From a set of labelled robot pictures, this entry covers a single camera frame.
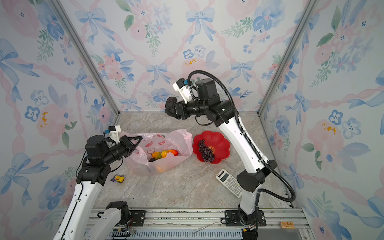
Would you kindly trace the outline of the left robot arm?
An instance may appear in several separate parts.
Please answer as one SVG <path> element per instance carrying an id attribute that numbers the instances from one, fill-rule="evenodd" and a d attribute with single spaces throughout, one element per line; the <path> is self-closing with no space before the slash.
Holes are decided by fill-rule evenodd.
<path id="1" fill-rule="evenodd" d="M 141 136 L 122 136 L 115 141 L 96 135 L 87 140 L 86 156 L 76 176 L 74 195 L 55 240 L 104 240 L 116 225 L 126 227 L 131 223 L 128 204 L 111 202 L 97 223 L 86 231 L 94 203 L 112 172 L 111 164 L 129 157 L 142 139 Z"/>

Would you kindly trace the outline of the orange red chili pepper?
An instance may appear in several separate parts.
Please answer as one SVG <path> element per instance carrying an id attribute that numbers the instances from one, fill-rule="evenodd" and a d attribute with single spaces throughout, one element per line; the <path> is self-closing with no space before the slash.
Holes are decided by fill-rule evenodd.
<path id="1" fill-rule="evenodd" d="M 163 156 L 161 152 L 155 152 L 155 153 L 152 153 L 152 158 L 158 160 L 158 159 L 162 159 Z"/>

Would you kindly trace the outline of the dark purple grape bunch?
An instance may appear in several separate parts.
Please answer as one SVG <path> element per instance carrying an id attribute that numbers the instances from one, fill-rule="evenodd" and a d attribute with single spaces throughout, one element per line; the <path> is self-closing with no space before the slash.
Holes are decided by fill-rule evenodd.
<path id="1" fill-rule="evenodd" d="M 199 153 L 202 155 L 202 159 L 204 162 L 212 163 L 215 160 L 213 150 L 206 146 L 205 140 L 200 140 L 198 147 Z"/>

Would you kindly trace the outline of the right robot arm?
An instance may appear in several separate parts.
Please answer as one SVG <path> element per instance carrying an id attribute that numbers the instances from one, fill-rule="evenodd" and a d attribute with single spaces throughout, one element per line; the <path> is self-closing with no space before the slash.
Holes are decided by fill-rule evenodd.
<path id="1" fill-rule="evenodd" d="M 240 222 L 245 226 L 255 225 L 258 221 L 259 189 L 266 177 L 275 169 L 274 160 L 268 160 L 259 152 L 257 147 L 252 147 L 252 139 L 246 137 L 247 132 L 234 107 L 228 100 L 221 100 L 217 92 L 215 81 L 203 79 L 196 82 L 193 87 L 185 79 L 179 79 L 173 84 L 182 100 L 169 98 L 166 102 L 166 113 L 178 120 L 185 120 L 191 116 L 205 116 L 228 138 L 239 154 L 245 170 L 237 176 L 237 181 L 242 188 L 241 202 L 238 207 Z M 197 90 L 197 97 L 193 97 L 192 90 Z"/>

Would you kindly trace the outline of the dark avocado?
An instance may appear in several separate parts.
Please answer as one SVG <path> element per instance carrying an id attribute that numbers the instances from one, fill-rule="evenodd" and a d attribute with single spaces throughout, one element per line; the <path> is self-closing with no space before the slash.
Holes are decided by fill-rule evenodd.
<path id="1" fill-rule="evenodd" d="M 176 97 L 167 98 L 166 104 L 165 104 L 165 113 L 168 116 L 174 117 L 174 118 L 178 117 L 177 111 L 176 111 L 176 103 L 177 102 L 178 102 L 178 100 Z"/>

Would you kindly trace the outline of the pink plastic bag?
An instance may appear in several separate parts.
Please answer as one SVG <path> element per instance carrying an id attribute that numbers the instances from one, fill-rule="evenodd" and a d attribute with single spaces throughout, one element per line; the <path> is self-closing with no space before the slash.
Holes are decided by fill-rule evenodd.
<path id="1" fill-rule="evenodd" d="M 142 136 L 134 153 L 125 159 L 127 166 L 135 176 L 154 176 L 165 173 L 178 166 L 193 153 L 193 136 L 185 129 L 170 133 L 129 134 L 122 132 L 120 136 Z M 168 153 L 166 158 L 153 159 L 152 153 L 164 150 L 177 150 L 177 157 Z"/>

